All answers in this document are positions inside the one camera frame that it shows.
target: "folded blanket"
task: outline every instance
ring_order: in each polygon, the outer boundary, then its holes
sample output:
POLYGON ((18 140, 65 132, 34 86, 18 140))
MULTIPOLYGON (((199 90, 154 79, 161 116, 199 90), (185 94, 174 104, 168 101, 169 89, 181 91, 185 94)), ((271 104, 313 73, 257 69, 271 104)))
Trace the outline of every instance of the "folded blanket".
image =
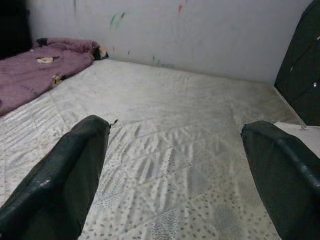
POLYGON ((0 116, 106 57, 95 41, 38 39, 30 51, 0 61, 0 116))

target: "white quilted mattress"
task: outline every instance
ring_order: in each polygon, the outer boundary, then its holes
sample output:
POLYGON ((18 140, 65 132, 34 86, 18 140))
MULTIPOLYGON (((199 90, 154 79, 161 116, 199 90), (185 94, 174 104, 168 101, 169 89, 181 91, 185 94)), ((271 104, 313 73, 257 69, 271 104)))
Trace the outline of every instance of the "white quilted mattress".
POLYGON ((0 118, 0 205, 82 118, 110 123, 100 184, 80 240, 278 240, 240 131, 296 123, 273 88, 96 61, 0 118))

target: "mattress pattern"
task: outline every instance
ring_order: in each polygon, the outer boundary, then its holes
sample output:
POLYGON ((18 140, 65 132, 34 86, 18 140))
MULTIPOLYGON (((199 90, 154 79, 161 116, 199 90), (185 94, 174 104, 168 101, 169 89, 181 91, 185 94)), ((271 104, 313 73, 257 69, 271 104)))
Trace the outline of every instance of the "mattress pattern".
POLYGON ((0 205, 58 139, 112 127, 80 240, 278 240, 240 131, 297 123, 271 86, 103 60, 0 118, 0 205))

